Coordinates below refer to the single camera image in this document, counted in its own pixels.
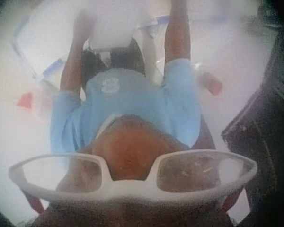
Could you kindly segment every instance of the goggles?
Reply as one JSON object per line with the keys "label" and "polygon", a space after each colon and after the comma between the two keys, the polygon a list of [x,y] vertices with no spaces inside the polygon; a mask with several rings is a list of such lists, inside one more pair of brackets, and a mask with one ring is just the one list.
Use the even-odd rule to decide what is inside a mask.
{"label": "goggles", "polygon": [[191,205],[224,201],[256,172],[256,162],[238,154],[188,150],[157,157],[144,181],[113,181],[102,157],[80,153],[27,159],[13,165],[9,177],[40,213],[39,199],[101,203],[129,198]]}

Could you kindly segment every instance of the red object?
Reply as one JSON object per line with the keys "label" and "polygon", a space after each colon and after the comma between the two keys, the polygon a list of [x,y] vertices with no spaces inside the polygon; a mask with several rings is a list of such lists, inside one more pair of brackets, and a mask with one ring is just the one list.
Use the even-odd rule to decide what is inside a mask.
{"label": "red object", "polygon": [[242,191],[243,191],[243,188],[237,190],[233,194],[226,197],[224,204],[222,206],[222,209],[225,212],[229,211],[229,209],[232,208],[236,204],[236,202],[237,202]]}
{"label": "red object", "polygon": [[34,209],[34,211],[36,211],[38,214],[41,214],[45,211],[41,201],[38,198],[32,196],[31,194],[28,194],[25,191],[22,192],[25,195],[27,201],[29,202],[31,208]]}
{"label": "red object", "polygon": [[222,83],[211,73],[206,72],[199,78],[203,87],[210,91],[214,96],[218,95],[222,90]]}
{"label": "red object", "polygon": [[26,94],[23,94],[21,98],[19,99],[17,106],[21,106],[24,108],[31,109],[32,108],[32,101],[33,101],[33,93],[28,92]]}

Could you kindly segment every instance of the white sheet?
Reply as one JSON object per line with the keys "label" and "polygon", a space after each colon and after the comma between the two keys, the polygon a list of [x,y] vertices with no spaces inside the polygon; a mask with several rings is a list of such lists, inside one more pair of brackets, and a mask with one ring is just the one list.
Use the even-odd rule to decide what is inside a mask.
{"label": "white sheet", "polygon": [[68,55],[80,9],[97,15],[92,48],[111,48],[129,44],[142,4],[142,0],[48,0],[36,8],[16,42],[36,74],[42,75]]}

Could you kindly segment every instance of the raised arm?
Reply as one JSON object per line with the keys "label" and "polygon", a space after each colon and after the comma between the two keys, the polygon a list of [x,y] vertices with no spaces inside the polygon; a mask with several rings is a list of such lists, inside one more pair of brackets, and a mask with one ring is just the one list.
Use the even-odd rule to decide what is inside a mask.
{"label": "raised arm", "polygon": [[93,19],[84,12],[74,22],[71,50],[60,82],[61,91],[74,91],[80,94],[83,45],[92,33],[93,23]]}
{"label": "raised arm", "polygon": [[165,34],[165,64],[177,58],[190,59],[187,0],[171,0],[171,5]]}

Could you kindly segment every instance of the light blue shirt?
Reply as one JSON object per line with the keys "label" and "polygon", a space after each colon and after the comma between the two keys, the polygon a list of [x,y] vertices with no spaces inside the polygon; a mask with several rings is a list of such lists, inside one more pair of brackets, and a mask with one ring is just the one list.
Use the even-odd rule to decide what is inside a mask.
{"label": "light blue shirt", "polygon": [[200,130],[194,74],[188,59],[165,66],[162,85],[127,69],[97,74],[86,85],[86,101],[75,92],[60,91],[53,105],[53,153],[75,152],[87,146],[111,114],[135,114],[162,132],[192,147]]}

